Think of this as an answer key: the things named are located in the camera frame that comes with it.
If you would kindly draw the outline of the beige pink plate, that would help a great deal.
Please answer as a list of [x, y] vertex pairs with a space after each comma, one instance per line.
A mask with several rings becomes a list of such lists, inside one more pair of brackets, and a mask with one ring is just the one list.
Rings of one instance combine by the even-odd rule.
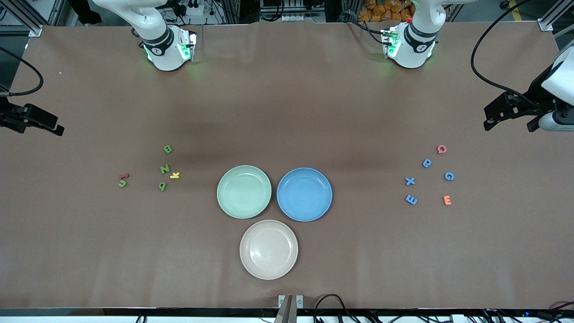
[[293, 230], [280, 221], [265, 219], [251, 225], [242, 236], [239, 254], [244, 268], [262, 280], [288, 274], [299, 256]]

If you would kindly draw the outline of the aluminium frame post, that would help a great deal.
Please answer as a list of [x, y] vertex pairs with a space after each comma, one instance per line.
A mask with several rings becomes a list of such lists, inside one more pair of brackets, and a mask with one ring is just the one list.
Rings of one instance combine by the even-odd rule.
[[43, 26], [48, 24], [43, 16], [26, 0], [0, 0], [0, 6], [22, 25], [22, 27], [0, 25], [0, 34], [2, 35], [23, 35], [27, 30], [28, 37], [40, 37]]
[[557, 0], [541, 18], [537, 19], [540, 31], [552, 31], [552, 24], [568, 12], [572, 6], [574, 6], [574, 0]]

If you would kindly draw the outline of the light green plate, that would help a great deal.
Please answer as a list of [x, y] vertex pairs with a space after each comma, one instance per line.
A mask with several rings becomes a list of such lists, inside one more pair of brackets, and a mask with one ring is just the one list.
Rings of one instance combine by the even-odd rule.
[[228, 170], [219, 180], [217, 201], [232, 218], [249, 219], [266, 209], [272, 187], [267, 174], [260, 168], [242, 165]]

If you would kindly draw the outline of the blue plate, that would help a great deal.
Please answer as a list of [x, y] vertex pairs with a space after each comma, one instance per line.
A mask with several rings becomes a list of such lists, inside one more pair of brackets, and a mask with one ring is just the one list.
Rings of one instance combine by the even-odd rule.
[[276, 197], [279, 208], [287, 217], [299, 222], [312, 222], [330, 209], [333, 190], [322, 172], [300, 167], [281, 178]]

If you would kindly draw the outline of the long white power strip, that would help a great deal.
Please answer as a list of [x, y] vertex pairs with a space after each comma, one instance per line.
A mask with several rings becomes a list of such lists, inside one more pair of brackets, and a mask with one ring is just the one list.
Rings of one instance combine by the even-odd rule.
[[316, 24], [322, 24], [326, 22], [326, 19], [322, 12], [287, 13], [281, 17], [281, 22], [297, 21], [312, 21]]

